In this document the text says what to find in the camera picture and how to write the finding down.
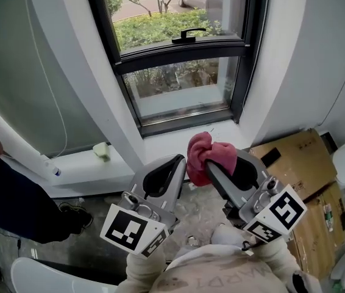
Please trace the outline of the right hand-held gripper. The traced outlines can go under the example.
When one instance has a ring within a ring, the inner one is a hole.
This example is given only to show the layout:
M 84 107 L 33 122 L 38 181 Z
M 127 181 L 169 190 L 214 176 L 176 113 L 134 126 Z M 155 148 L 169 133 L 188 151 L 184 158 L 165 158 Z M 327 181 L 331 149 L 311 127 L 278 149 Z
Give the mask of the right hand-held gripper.
M 264 243 L 287 236 L 307 211 L 288 184 L 268 175 L 262 161 L 237 150 L 235 176 L 221 165 L 206 161 L 206 174 L 223 200 L 233 226 Z

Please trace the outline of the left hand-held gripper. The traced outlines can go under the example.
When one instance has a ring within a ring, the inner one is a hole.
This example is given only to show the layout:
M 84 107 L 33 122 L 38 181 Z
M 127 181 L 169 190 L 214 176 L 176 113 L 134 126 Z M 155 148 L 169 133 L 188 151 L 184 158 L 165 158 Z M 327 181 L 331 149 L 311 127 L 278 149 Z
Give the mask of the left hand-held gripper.
M 128 253 L 150 258 L 179 223 L 174 208 L 185 174 L 181 154 L 145 165 L 118 204 L 110 206 L 100 237 Z

